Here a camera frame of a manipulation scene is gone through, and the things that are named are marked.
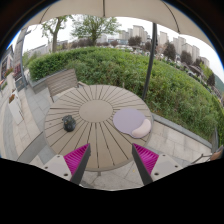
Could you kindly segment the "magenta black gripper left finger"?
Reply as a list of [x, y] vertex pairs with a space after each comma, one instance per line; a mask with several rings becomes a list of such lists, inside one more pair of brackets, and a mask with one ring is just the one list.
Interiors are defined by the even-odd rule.
[[91, 154], [90, 144], [83, 145], [65, 156], [55, 155], [42, 169], [79, 185]]

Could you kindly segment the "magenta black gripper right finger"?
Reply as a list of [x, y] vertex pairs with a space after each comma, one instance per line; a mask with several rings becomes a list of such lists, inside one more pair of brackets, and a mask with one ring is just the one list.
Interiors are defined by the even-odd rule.
[[135, 143], [132, 144], [132, 155], [144, 185], [182, 169], [170, 156], [157, 154]]

